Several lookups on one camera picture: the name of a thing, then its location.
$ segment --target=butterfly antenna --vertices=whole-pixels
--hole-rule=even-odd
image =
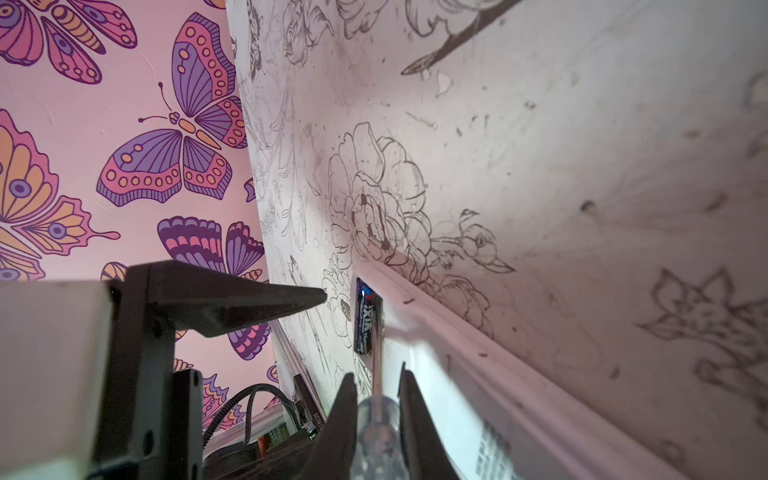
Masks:
[[[163,82],[162,82],[162,81],[159,81],[159,82],[157,83],[157,86],[158,86],[158,87],[160,87],[160,96],[163,98],[163,103],[165,103],[165,106],[166,106],[166,107],[168,107],[168,110],[170,110],[170,111],[173,111],[173,108],[171,108],[171,107],[168,105],[168,102],[166,102],[166,101],[165,101],[165,94],[163,93]]]
[[[139,118],[139,123],[143,123],[145,120],[149,120],[150,118],[165,118],[166,120],[168,119],[168,117],[162,117],[160,115],[153,115],[151,117]]]

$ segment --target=black metal bracket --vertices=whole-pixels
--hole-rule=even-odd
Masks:
[[[112,336],[90,475],[104,478],[201,475],[202,377],[173,372],[177,329],[219,336],[326,300],[322,289],[253,282],[175,260],[132,266],[124,282],[108,288]]]

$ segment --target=black screw hole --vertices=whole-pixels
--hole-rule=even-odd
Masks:
[[[147,430],[144,434],[144,456],[148,457],[154,449],[154,433],[151,430]]]

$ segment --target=printed label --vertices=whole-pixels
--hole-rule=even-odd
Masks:
[[[512,460],[509,458],[509,442],[485,421],[475,474],[482,480],[523,480],[515,474]]]

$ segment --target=butterfly wing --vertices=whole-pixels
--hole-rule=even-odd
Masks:
[[[96,191],[122,207],[138,198],[165,202],[181,190],[177,130],[152,130],[118,148],[101,170]]]
[[[225,144],[234,148],[245,148],[245,122],[243,106],[235,95],[211,105],[194,119],[198,125]]]
[[[51,211],[12,228],[34,243],[42,253],[56,255],[69,255],[75,247],[86,247],[92,237],[120,238],[118,232],[94,232],[90,221],[91,214],[82,209],[80,199],[61,195]]]
[[[110,262],[101,269],[101,281],[105,280],[125,280],[125,270],[128,267],[120,262]]]
[[[250,236],[250,228],[243,222],[232,223],[227,230],[227,269],[240,275],[264,255],[264,244]]]
[[[185,362],[182,359],[174,359],[174,372],[191,369],[192,367],[194,367],[194,365],[189,362]]]
[[[172,259],[226,272],[218,223],[195,217],[167,218],[157,224],[157,235]]]
[[[224,0],[205,0],[205,3],[206,5],[214,8],[220,8],[222,10],[227,8],[227,6],[224,4]]]
[[[19,133],[5,110],[0,110],[0,222],[18,223],[44,211],[58,191],[58,175],[48,168],[48,157],[38,152],[35,139]]]
[[[38,19],[19,0],[0,0],[0,57],[29,66],[43,55]]]
[[[272,407],[272,406],[275,406],[275,405],[279,405],[279,404],[280,404],[280,399],[278,399],[277,397],[272,397],[270,402],[266,404],[266,407],[264,407],[264,410],[268,409],[269,407]]]
[[[0,247],[0,283],[33,282],[45,276],[40,262]]]
[[[272,382],[279,383],[277,380],[277,365],[272,365],[266,369],[266,377]]]
[[[260,268],[257,268],[255,270],[251,270],[250,272],[245,272],[242,275],[240,275],[242,278],[247,278],[248,280],[253,280],[254,282],[259,279],[261,276],[262,270]]]
[[[270,324],[260,323],[246,329],[228,333],[232,348],[243,360],[252,360],[261,352],[270,335]]]
[[[221,48],[219,25],[199,13],[187,19],[176,37],[171,75],[176,99],[190,118],[234,92],[235,67]]]
[[[216,429],[217,432],[220,430],[226,430],[230,427],[234,427],[236,424],[240,423],[245,419],[245,412],[242,411],[241,407],[239,405],[235,405],[235,408],[231,409],[227,416],[224,417],[224,420],[221,421],[219,424],[219,428]]]
[[[227,401],[227,392],[229,388],[222,389],[216,386],[216,376],[210,376],[203,379],[203,428],[207,429],[208,425],[214,420],[216,411],[221,408],[224,402]]]
[[[83,22],[80,15],[67,5],[56,5],[51,10],[51,17],[86,47],[101,55],[107,53],[107,49],[101,44],[99,37],[88,27],[88,24]]]
[[[196,194],[221,200],[232,179],[232,167],[217,152],[184,137],[184,186]]]
[[[101,82],[101,70],[77,45],[46,17],[42,17],[45,38],[48,41],[48,60],[60,74],[80,83],[95,85]]]
[[[245,192],[247,194],[245,199],[246,203],[256,200],[256,187],[253,185],[253,178],[246,180],[243,188],[245,188]]]
[[[68,0],[75,10],[98,31],[114,43],[125,48],[136,48],[137,37],[131,19],[125,10],[114,3],[97,0]]]

